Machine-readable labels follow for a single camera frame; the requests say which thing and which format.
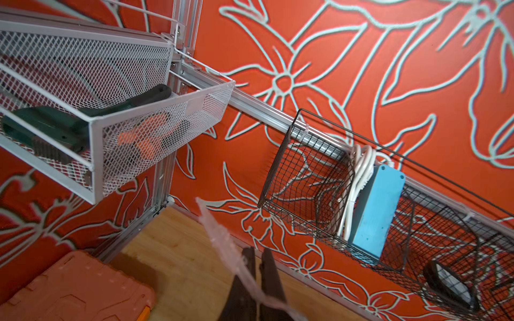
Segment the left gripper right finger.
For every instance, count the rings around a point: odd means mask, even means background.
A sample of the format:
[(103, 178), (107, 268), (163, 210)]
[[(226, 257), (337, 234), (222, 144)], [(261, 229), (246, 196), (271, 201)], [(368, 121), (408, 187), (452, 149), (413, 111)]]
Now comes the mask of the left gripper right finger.
[[(273, 253), (266, 248), (261, 257), (261, 288), (266, 295), (286, 302), (285, 292), (282, 287), (281, 279), (273, 258)], [(283, 310), (270, 308), (263, 304), (260, 305), (260, 320), (271, 321), (293, 321), (293, 319)]]

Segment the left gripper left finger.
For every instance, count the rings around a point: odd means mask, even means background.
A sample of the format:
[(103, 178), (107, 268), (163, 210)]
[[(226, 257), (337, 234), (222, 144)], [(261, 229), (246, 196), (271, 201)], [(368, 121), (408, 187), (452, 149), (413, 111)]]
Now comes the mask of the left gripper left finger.
[[(243, 258), (246, 260), (248, 268), (253, 280), (256, 280), (256, 261), (253, 247), (246, 247), (242, 250)], [(257, 303), (251, 297), (248, 290), (244, 287), (238, 276), (234, 277), (232, 287), (228, 294), (218, 320), (252, 320), (256, 321)]]

